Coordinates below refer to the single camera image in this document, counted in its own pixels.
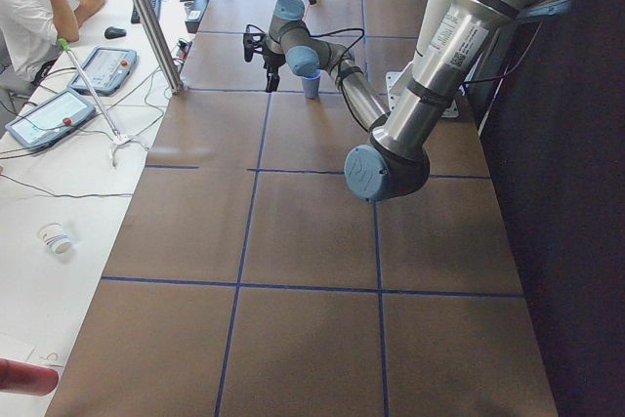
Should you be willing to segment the aluminium frame post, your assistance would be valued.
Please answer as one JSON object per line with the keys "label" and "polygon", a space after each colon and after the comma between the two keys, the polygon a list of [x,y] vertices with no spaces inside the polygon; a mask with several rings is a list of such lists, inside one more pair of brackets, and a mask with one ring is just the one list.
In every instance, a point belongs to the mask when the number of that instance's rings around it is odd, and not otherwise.
{"label": "aluminium frame post", "polygon": [[149,0],[132,1],[140,14],[141,25],[158,65],[166,78],[170,91],[173,95],[178,95],[183,90],[184,84],[170,53],[156,13]]}

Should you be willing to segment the far teach pendant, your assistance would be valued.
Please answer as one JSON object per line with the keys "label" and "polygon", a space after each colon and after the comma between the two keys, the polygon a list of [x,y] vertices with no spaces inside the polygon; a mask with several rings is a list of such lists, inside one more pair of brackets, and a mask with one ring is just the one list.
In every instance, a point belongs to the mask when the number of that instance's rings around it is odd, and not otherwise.
{"label": "far teach pendant", "polygon": [[132,49],[96,47],[82,63],[99,96],[113,95],[132,72],[138,53]]}

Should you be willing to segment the white paper cup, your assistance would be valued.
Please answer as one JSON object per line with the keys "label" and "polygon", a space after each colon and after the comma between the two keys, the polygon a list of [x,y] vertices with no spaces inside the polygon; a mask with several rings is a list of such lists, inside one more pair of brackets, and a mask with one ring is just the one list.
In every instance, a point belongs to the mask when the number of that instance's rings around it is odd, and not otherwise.
{"label": "white paper cup", "polygon": [[59,223],[50,223],[43,226],[38,231],[38,236],[55,254],[63,254],[67,252],[72,245],[67,232]]}

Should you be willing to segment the seated person white shirt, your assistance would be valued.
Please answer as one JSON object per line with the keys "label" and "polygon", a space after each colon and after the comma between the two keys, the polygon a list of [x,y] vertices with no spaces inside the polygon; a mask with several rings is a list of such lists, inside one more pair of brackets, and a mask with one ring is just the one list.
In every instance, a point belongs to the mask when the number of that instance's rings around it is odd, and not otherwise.
{"label": "seated person white shirt", "polygon": [[81,26],[105,0],[1,0],[1,32],[16,76],[35,83],[61,53],[59,41],[80,39]]}

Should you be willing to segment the green tipped metal rod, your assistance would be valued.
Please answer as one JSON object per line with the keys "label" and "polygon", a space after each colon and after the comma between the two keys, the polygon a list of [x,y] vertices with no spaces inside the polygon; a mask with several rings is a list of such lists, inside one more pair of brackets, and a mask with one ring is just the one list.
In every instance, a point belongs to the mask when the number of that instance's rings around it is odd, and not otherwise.
{"label": "green tipped metal rod", "polygon": [[58,44],[62,48],[62,50],[67,54],[67,56],[69,57],[70,61],[72,62],[72,64],[76,68],[79,77],[84,82],[84,84],[87,87],[89,93],[94,98],[94,100],[96,102],[96,105],[98,106],[100,112],[104,116],[105,121],[107,122],[108,126],[110,127],[110,129],[111,129],[111,131],[113,133],[113,143],[115,145],[117,145],[117,146],[121,146],[121,145],[129,143],[131,141],[131,138],[129,136],[123,134],[118,129],[117,125],[113,122],[111,116],[109,115],[108,111],[106,110],[106,108],[104,106],[104,103],[102,102],[101,98],[98,96],[98,94],[97,94],[94,86],[92,85],[91,81],[89,80],[86,72],[84,71],[84,69],[80,65],[79,60],[76,58],[76,56],[72,52],[71,48],[69,47],[68,42],[64,38],[60,38],[58,40]]}

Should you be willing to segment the teach pendant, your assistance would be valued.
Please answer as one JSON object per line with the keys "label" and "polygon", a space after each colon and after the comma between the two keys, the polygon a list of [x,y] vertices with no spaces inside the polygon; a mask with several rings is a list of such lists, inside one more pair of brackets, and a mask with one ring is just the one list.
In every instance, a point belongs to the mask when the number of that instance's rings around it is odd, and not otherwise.
{"label": "teach pendant", "polygon": [[66,89],[5,125],[25,149],[52,146],[95,115],[95,106],[72,89]]}
{"label": "teach pendant", "polygon": [[82,63],[99,96],[113,95],[132,72],[138,53],[132,49],[96,47]]}

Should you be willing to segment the red cylinder object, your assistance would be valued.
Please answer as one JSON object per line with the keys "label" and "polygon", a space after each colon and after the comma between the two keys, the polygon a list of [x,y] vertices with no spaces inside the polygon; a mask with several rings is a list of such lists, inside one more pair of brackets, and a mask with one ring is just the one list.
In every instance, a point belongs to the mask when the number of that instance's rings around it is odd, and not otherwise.
{"label": "red cylinder object", "polygon": [[59,373],[54,369],[1,359],[2,392],[45,396],[57,387],[59,379]]}

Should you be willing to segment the blue ribbed plastic cup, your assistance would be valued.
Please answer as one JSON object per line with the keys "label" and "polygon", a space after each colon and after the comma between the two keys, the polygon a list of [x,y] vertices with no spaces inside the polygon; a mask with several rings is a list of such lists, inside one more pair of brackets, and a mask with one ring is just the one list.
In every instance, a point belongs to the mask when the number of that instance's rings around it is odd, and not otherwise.
{"label": "blue ribbed plastic cup", "polygon": [[315,100],[318,97],[321,71],[301,77],[303,93],[306,99]]}

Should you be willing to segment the near teach pendant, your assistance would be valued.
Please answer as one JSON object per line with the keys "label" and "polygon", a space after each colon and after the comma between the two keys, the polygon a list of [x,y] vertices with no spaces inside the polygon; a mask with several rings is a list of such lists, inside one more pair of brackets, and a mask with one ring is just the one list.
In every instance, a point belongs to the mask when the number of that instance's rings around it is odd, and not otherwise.
{"label": "near teach pendant", "polygon": [[52,146],[95,115],[95,106],[72,89],[66,89],[5,125],[25,149]]}

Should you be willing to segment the black computer mouse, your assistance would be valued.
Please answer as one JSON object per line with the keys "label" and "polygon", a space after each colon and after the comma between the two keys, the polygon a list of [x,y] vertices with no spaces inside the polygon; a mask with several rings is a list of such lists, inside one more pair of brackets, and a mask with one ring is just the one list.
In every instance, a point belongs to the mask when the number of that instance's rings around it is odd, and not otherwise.
{"label": "black computer mouse", "polygon": [[107,40],[125,37],[126,30],[119,27],[110,26],[104,31],[104,38]]}

